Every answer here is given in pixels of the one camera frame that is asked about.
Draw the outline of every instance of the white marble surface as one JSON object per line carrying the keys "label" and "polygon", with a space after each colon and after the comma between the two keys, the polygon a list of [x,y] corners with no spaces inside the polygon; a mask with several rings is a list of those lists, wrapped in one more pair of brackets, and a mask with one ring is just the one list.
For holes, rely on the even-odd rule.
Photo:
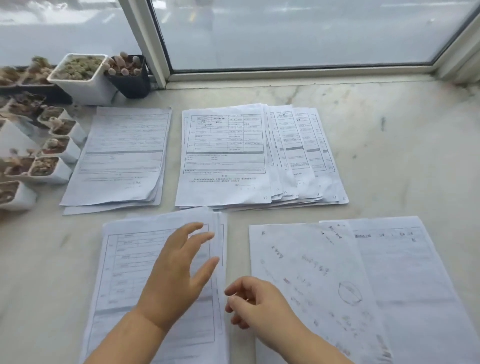
{"label": "white marble surface", "polygon": [[[64,187],[47,186],[36,188],[41,196],[34,210],[2,215],[0,362],[77,363],[102,224],[132,212],[173,209],[183,109],[254,102],[318,108],[351,202],[231,213],[227,281],[250,273],[249,224],[418,215],[480,330],[478,88],[437,81],[344,82],[167,90],[126,102],[173,108],[162,205],[63,217],[58,203]],[[232,364],[254,363],[251,335],[236,329],[230,335]]]}

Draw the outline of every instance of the glass pane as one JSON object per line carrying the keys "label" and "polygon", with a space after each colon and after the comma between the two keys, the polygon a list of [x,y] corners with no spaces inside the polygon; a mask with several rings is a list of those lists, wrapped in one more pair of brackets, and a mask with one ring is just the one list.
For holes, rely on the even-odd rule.
{"label": "glass pane", "polygon": [[140,54],[116,0],[0,1],[0,66],[56,64],[67,53]]}
{"label": "glass pane", "polygon": [[478,0],[152,0],[175,71],[430,63]]}

